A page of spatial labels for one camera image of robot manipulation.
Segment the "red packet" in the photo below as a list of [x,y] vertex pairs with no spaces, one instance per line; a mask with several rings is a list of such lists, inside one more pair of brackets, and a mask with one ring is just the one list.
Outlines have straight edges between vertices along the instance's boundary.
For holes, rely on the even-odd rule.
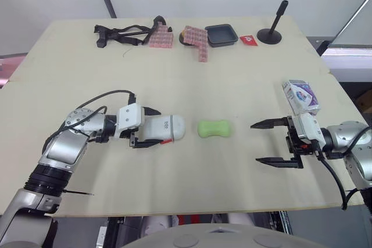
[[242,40],[245,45],[258,46],[252,35],[240,36],[240,40]]

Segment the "black tray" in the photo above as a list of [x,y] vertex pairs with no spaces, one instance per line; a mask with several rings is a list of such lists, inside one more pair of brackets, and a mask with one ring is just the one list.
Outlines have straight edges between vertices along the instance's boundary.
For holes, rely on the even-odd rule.
[[208,43],[213,48],[218,46],[230,46],[238,40],[237,34],[229,24],[207,26],[204,29],[208,32]]

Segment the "green soap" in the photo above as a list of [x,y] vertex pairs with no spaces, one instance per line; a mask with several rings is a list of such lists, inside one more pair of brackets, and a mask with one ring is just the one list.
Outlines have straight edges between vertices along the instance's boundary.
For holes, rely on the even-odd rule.
[[231,129],[227,120],[205,121],[198,124],[198,134],[202,138],[207,136],[230,136]]

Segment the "white container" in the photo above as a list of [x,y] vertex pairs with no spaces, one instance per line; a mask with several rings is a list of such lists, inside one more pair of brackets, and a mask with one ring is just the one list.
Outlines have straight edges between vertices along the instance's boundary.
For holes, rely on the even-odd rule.
[[297,116],[301,113],[316,115],[320,105],[310,85],[302,80],[288,80],[283,83],[285,96]]

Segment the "thin wire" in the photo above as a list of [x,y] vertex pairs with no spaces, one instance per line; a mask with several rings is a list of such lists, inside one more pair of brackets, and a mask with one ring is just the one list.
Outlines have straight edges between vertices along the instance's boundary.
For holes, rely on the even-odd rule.
[[131,92],[131,91],[129,91],[129,90],[120,90],[120,89],[119,90],[113,90],[113,91],[109,91],[109,92],[103,93],[101,95],[98,95],[98,96],[90,99],[89,101],[86,101],[85,103],[83,103],[79,107],[77,107],[77,109],[80,109],[82,107],[85,107],[86,105],[88,105],[88,104],[90,104],[90,103],[92,103],[92,102],[94,102],[94,101],[96,101],[96,100],[98,100],[98,99],[100,99],[102,97],[105,97],[107,95],[114,94],[114,93],[128,93],[130,95],[134,95],[134,93]]
[[344,155],[348,155],[351,150],[354,148],[354,146],[358,143],[358,141],[360,140],[360,138],[368,131],[368,130],[371,130],[372,129],[372,126],[368,126],[366,128],[364,128],[363,130],[361,130],[359,132],[359,134],[355,137],[355,139],[353,140],[353,142],[351,143],[351,145],[348,147],[348,149],[344,152]]
[[359,191],[359,190],[358,190],[357,188],[354,188],[354,189],[352,189],[352,190],[348,193],[348,195],[346,196],[346,208],[348,208],[348,203],[349,203],[351,197],[352,197],[356,192],[358,192],[358,191]]
[[327,170],[331,173],[331,175],[333,176],[333,178],[336,180],[336,183],[337,183],[337,186],[338,186],[338,190],[339,190],[339,193],[341,194],[341,198],[342,198],[342,207],[341,207],[341,209],[342,210],[346,210],[348,208],[348,205],[347,205],[347,202],[346,202],[345,190],[344,190],[344,187],[341,184],[341,181],[339,180],[339,178],[336,175],[336,173],[333,170],[333,168],[326,162],[326,160],[324,158],[319,158],[319,161],[322,162],[322,164],[327,168]]
[[[129,90],[125,90],[125,89],[118,89],[118,90],[113,90],[113,91],[109,91],[109,92],[103,93],[103,94],[101,94],[101,95],[98,95],[98,96],[96,96],[96,97],[94,97],[94,98],[92,98],[92,99],[86,101],[85,103],[81,104],[81,105],[80,105],[79,107],[77,107],[76,109],[80,109],[80,108],[82,108],[82,107],[85,107],[86,105],[88,105],[88,104],[90,104],[90,103],[92,103],[92,102],[94,102],[94,101],[96,101],[96,100],[98,100],[98,99],[100,99],[100,98],[102,98],[102,97],[104,97],[104,96],[107,96],[107,95],[110,95],[110,94],[114,94],[114,93],[127,93],[127,94],[130,95],[130,96],[129,96],[129,101],[135,102],[135,94],[134,94],[133,92],[131,92],[131,91],[129,91]],[[95,112],[93,112],[92,114],[90,114],[88,117],[82,119],[82,120],[79,121],[79,122],[76,122],[76,123],[73,124],[73,125],[65,126],[65,122],[63,122],[63,123],[61,124],[61,126],[58,128],[58,130],[55,131],[52,135],[50,135],[50,136],[45,140],[44,145],[43,145],[43,147],[42,147],[42,153],[45,152],[45,150],[47,149],[48,144],[51,142],[51,140],[53,140],[53,138],[54,138],[55,136],[59,135],[59,133],[65,131],[65,130],[68,130],[68,129],[71,129],[71,128],[75,127],[75,126],[80,125],[80,124],[83,123],[84,121],[90,119],[90,118],[93,117],[95,114],[97,114],[97,113],[98,113],[102,108],[105,108],[104,111],[103,111],[103,113],[106,114],[106,112],[107,112],[107,107],[106,107],[106,106],[101,106],[98,110],[96,110]]]
[[59,135],[61,132],[65,131],[65,130],[69,130],[69,129],[75,127],[75,126],[80,125],[81,123],[87,121],[88,119],[91,119],[94,115],[96,115],[96,114],[97,114],[100,110],[102,110],[102,109],[104,109],[103,113],[106,113],[106,111],[107,111],[107,106],[101,106],[101,107],[99,107],[98,109],[96,109],[94,112],[92,112],[92,113],[91,113],[89,116],[87,116],[86,118],[84,118],[84,119],[82,119],[82,120],[80,120],[80,121],[78,121],[78,122],[76,122],[76,123],[74,123],[74,124],[72,124],[72,125],[70,125],[70,126],[63,126],[62,128],[59,128],[57,131],[55,131],[52,135],[50,135],[50,136],[46,139],[46,141],[45,141],[45,143],[44,143],[44,145],[43,145],[43,147],[42,147],[42,152],[43,152],[43,153],[45,152],[45,150],[47,149],[48,144],[51,142],[51,140],[54,139],[55,136]]

